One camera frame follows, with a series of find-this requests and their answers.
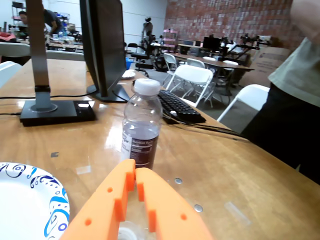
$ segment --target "green shirt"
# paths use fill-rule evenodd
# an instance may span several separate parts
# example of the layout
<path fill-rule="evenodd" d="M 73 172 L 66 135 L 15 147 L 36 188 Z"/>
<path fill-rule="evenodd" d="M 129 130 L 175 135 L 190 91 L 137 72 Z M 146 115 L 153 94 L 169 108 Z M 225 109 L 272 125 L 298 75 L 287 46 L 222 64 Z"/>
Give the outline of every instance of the green shirt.
<path fill-rule="evenodd" d="M 269 80 L 287 94 L 320 107 L 320 45 L 305 38 Z"/>

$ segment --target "blue bin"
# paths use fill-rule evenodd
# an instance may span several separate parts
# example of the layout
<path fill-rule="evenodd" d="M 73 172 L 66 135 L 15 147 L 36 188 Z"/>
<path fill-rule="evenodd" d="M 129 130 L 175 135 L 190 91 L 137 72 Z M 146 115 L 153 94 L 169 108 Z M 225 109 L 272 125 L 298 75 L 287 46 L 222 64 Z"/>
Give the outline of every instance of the blue bin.
<path fill-rule="evenodd" d="M 132 61 L 131 59 L 129 59 L 128 57 L 125 58 L 125 63 L 126 63 L 126 69 L 129 70 L 130 69 L 130 66 L 131 64 L 133 63 L 134 61 Z"/>

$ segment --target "black keyboard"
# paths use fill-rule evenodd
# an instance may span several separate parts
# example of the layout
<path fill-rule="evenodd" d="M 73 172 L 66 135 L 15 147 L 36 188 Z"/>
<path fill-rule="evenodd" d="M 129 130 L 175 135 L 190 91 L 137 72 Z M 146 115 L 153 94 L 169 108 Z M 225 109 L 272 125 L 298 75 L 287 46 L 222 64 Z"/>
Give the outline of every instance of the black keyboard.
<path fill-rule="evenodd" d="M 202 117 L 200 113 L 172 92 L 168 90 L 160 90 L 158 97 L 163 108 L 163 119 L 167 124 L 177 124 L 177 122 L 165 115 L 185 123 L 200 124 L 206 122 L 206 119 Z"/>

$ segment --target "blue pattern on plate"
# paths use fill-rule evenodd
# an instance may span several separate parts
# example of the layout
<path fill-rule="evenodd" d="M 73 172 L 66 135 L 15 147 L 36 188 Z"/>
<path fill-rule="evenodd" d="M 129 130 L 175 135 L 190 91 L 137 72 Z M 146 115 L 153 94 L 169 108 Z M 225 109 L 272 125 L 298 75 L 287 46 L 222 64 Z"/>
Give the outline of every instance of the blue pattern on plate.
<path fill-rule="evenodd" d="M 54 176 L 50 175 L 48 172 L 34 166 L 14 162 L 0 162 L 0 173 L 2 170 L 5 170 L 6 175 L 10 178 L 18 178 L 22 175 L 24 171 L 26 171 L 23 176 L 28 174 L 26 176 L 27 179 L 31 179 L 31 177 L 33 176 L 32 180 L 30 181 L 30 187 L 32 189 L 39 184 L 45 184 L 46 188 L 54 189 L 54 191 L 52 191 L 52 198 L 49 202 L 50 218 L 45 225 L 43 233 L 44 237 L 47 240 L 55 239 L 56 237 L 59 238 L 62 235 L 61 232 L 64 232 L 68 227 L 68 212 L 70 211 L 68 196 L 62 184 L 59 183 L 59 181 Z M 51 235 L 51 232 L 56 228 L 57 225 L 57 229 L 59 231 L 58 236 Z"/>

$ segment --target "paper plate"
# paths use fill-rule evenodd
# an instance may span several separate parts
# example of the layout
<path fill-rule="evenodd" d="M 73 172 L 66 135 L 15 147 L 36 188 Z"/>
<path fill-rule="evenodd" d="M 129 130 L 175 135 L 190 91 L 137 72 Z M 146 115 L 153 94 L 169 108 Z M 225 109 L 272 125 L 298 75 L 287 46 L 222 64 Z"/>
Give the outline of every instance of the paper plate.
<path fill-rule="evenodd" d="M 0 239 L 59 239 L 68 227 L 67 193 L 40 168 L 0 162 L 0 196 Z"/>
<path fill-rule="evenodd" d="M 133 79 L 135 76 L 136 76 L 135 70 L 129 69 L 124 72 L 121 79 L 122 80 L 130 80 L 130 79 Z"/>

